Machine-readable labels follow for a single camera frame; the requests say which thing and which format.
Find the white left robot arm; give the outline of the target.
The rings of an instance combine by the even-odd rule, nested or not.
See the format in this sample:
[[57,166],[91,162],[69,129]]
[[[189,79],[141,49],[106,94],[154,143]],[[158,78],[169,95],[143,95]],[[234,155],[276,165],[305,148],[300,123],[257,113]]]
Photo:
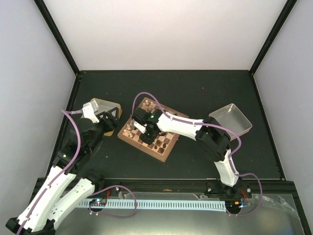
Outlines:
[[[89,170],[66,195],[62,195],[75,179],[82,167],[100,147],[105,135],[112,135],[118,126],[122,113],[121,106],[109,103],[99,111],[88,102],[79,111],[62,111],[72,123],[75,140],[69,140],[54,159],[50,172],[26,209],[18,216],[10,218],[5,226],[16,235],[53,235],[63,220],[73,209],[90,195],[100,195],[105,190],[104,178],[94,170]],[[79,131],[71,117],[82,114],[90,123],[90,128]]]

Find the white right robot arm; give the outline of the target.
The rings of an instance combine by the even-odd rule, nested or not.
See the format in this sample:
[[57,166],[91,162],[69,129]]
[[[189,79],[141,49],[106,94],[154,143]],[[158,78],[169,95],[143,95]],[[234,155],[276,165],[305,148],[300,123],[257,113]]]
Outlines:
[[161,133],[174,133],[194,140],[203,154],[214,163],[220,175],[221,191],[226,197],[240,192],[241,177],[234,166],[230,141],[231,131],[213,118],[189,119],[179,117],[164,109],[148,112],[137,108],[131,116],[132,127],[141,132],[140,139],[152,144]]

